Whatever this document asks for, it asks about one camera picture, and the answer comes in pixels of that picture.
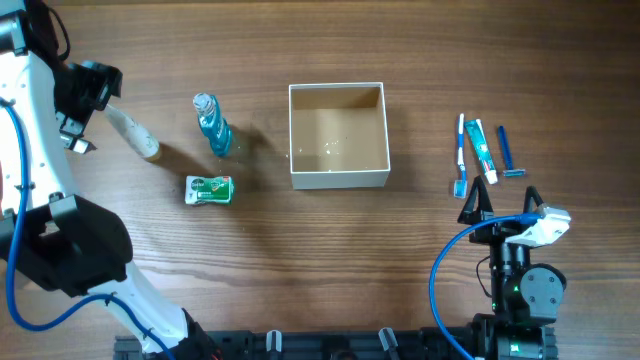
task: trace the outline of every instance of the toothbrush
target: toothbrush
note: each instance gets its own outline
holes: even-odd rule
[[[460,168],[460,180],[453,183],[453,197],[464,199],[467,197],[467,170],[464,167],[464,114],[458,118],[458,167]]]

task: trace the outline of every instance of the wood grain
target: wood grain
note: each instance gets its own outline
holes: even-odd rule
[[[529,173],[490,187],[496,213],[521,211],[534,184],[573,216],[565,237],[533,253],[569,279],[555,325],[562,359],[640,358],[637,2],[70,3],[57,10],[71,60],[119,67],[113,104],[164,144],[161,161],[145,163],[97,114],[86,135],[98,151],[69,153],[74,174],[87,198],[121,216],[153,284],[205,328],[433,326],[428,272],[462,229],[451,184],[465,112],[483,119],[499,165],[504,125]],[[294,192],[287,86],[352,81],[384,82],[387,186]],[[213,156],[191,105],[201,91],[252,135],[246,156]],[[471,178],[480,167],[465,158]],[[184,205],[186,175],[220,174],[237,182],[232,206]],[[446,324],[490,311],[474,275],[487,251],[462,242],[443,262]],[[33,321],[76,301],[21,283]],[[94,308],[44,334],[4,310],[0,324],[0,359],[108,359],[126,334]]]

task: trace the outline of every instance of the white box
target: white box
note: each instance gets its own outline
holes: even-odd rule
[[[391,171],[380,82],[289,85],[294,189],[384,186]]]

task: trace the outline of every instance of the blue mouthwash bottle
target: blue mouthwash bottle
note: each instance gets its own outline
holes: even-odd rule
[[[227,119],[220,114],[220,104],[215,96],[200,93],[193,98],[193,106],[198,112],[198,124],[204,136],[209,138],[211,150],[216,156],[224,157],[231,149],[233,135]]]

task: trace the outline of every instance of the toothpaste tube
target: toothpaste tube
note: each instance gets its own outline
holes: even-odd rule
[[[484,137],[484,131],[482,130],[482,121],[480,119],[467,121],[464,123],[464,127],[469,133],[473,148],[476,149],[478,160],[482,164],[484,169],[484,176],[487,177],[489,184],[495,184],[498,182],[498,173],[496,167],[491,160],[491,153],[489,153],[489,145],[487,145],[487,139]]]
[[[216,178],[187,176],[184,202],[187,205],[209,203],[228,205],[231,203],[234,192],[233,179],[230,176]]]

